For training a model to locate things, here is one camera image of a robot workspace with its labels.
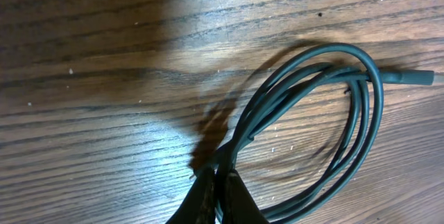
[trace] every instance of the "brown wood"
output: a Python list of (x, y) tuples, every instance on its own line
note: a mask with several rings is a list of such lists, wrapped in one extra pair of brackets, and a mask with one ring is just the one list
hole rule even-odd
[[(164, 223), (189, 164), (229, 140), (285, 60), (348, 42), (443, 72), (443, 13), (444, 0), (0, 0), (0, 223)], [(319, 177), (344, 89), (319, 87), (240, 153), (260, 207)], [(385, 94), (357, 176), (302, 223), (442, 223), (444, 85)]]

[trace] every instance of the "black cable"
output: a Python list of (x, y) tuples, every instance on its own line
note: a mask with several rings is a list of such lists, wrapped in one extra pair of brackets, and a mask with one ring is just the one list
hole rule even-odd
[[(295, 68), (302, 62), (316, 55), (329, 52), (344, 52), (358, 58), (367, 71), (362, 72), (353, 66), (337, 66), (322, 62)], [(312, 79), (298, 83), (303, 78), (315, 75)], [(254, 136), (279, 119), (290, 107), (319, 85), (329, 83), (347, 83), (350, 88), (350, 113), (341, 135), (339, 148), (330, 165), (321, 178), (302, 193), (282, 203), (261, 210), (272, 223), (293, 223), (312, 213), (326, 203), (355, 175), (364, 162), (375, 140), (382, 118), (384, 91), (382, 83), (408, 83), (430, 85), (433, 83), (433, 71), (380, 71), (372, 58), (361, 49), (350, 44), (324, 44), (302, 52), (276, 70), (256, 91), (248, 102), (234, 130), (233, 138), (220, 147), (212, 160), (204, 167), (218, 167), (216, 181), (223, 183), (224, 178), (236, 164), (237, 153), (254, 140)], [(373, 115), (369, 120), (369, 93), (367, 81), (373, 84)], [(361, 114), (359, 130), (351, 149), (344, 156)], [(330, 180), (338, 175), (347, 165), (351, 165), (344, 174), (323, 194), (316, 195)], [(198, 175), (202, 169), (195, 171)], [(222, 221), (220, 206), (216, 208), (218, 219)]]

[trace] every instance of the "wood grain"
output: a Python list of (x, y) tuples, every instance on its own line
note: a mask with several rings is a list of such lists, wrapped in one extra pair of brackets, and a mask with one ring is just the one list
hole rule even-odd
[[(0, 223), (164, 223), (189, 165), (283, 62), (349, 42), (383, 67), (443, 72), (443, 13), (444, 0), (0, 0)], [(307, 63), (321, 60), (357, 63)], [(302, 223), (442, 223), (444, 85), (384, 89), (364, 165)], [(260, 207), (320, 176), (344, 90), (317, 88), (241, 151)]]

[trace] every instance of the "cable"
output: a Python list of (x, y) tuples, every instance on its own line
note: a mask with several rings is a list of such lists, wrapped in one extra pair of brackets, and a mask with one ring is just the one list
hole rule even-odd
[[(329, 62), (311, 64), (295, 70), (299, 64), (316, 55), (338, 51), (358, 58), (367, 71), (362, 72), (354, 66), (337, 66)], [(312, 74), (316, 75), (309, 80), (300, 82)], [(261, 85), (242, 112), (233, 138), (216, 151), (206, 166), (218, 168), (216, 181), (222, 182), (230, 169), (234, 168), (237, 153), (252, 142), (255, 135), (279, 119), (310, 91), (320, 85), (347, 83), (350, 88), (350, 112), (341, 135), (339, 148), (324, 174), (317, 182), (298, 195), (261, 210), (261, 213), (272, 223), (293, 223), (312, 213), (338, 193), (364, 162), (381, 123), (384, 106), (382, 84), (430, 85), (433, 80), (433, 71), (380, 71), (366, 52), (350, 44), (333, 43), (311, 48), (283, 64)], [(372, 83), (374, 91), (373, 115), (368, 128), (370, 99), (367, 81)], [(357, 137), (351, 149), (344, 156), (355, 131), (359, 113), (361, 118)], [(350, 163), (351, 165), (344, 174), (325, 193), (316, 198), (319, 191)], [(195, 171), (195, 174), (198, 175), (200, 171), (201, 169)], [(219, 221), (222, 221), (223, 213), (220, 206), (216, 208), (216, 215)]]

